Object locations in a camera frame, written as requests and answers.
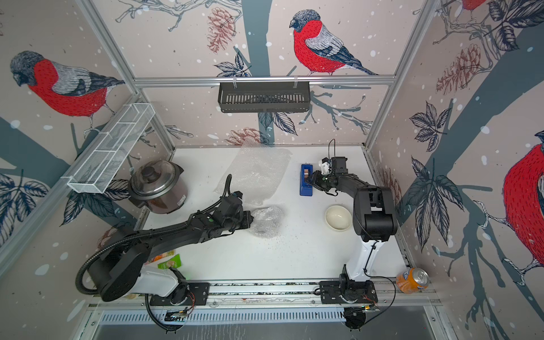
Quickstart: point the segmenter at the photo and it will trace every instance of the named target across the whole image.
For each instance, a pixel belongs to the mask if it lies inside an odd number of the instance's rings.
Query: crumpled bubble wrap
[[[280,234],[283,211],[278,207],[255,209],[251,212],[253,222],[247,229],[250,233],[261,238],[272,238]]]
[[[241,191],[244,203],[260,206],[276,192],[292,155],[289,150],[246,138],[215,192],[223,193],[227,175],[232,174],[231,192]]]

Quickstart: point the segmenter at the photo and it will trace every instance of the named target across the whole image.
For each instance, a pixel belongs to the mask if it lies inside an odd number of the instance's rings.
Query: bird's wing
[[[325,25],[315,38],[306,39],[305,43],[315,54],[328,59],[344,47],[342,40],[330,33]]]
[[[540,176],[537,193],[539,196],[540,212],[544,216],[544,175]]]
[[[82,67],[65,66],[54,61],[59,79],[53,85],[53,91],[64,96],[83,96],[89,92],[91,78],[89,71]]]

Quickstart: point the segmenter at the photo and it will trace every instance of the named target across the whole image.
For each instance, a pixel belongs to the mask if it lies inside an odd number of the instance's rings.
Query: ventilation grille
[[[222,112],[306,112],[310,109],[310,83],[291,82],[221,83]]]
[[[155,316],[164,322],[164,317],[171,309],[154,311]],[[188,318],[166,324],[188,325],[224,325],[224,324],[259,324],[259,323],[300,323],[300,322],[344,322],[344,308],[304,307],[304,308],[248,308],[202,309],[195,310]],[[145,310],[104,311],[102,325],[152,324],[153,321]]]

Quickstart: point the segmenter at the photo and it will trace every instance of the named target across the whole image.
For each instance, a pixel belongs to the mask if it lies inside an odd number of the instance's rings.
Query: wire mesh shelf
[[[119,121],[109,130],[100,132],[102,141],[68,181],[78,193],[102,194],[123,161],[132,150],[147,124],[155,115],[149,103],[125,105]]]

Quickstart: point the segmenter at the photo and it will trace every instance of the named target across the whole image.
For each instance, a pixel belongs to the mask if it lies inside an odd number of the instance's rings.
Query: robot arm
[[[184,284],[181,273],[143,267],[144,263],[169,250],[249,228],[253,217],[249,211],[243,211],[242,193],[236,191],[230,194],[230,190],[228,193],[228,196],[222,196],[215,204],[197,211],[183,223],[156,230],[118,230],[80,268],[76,275],[76,288],[83,294],[99,294],[106,302],[129,292],[159,296],[171,294],[178,285]],[[83,285],[83,274],[87,270],[97,289]]]

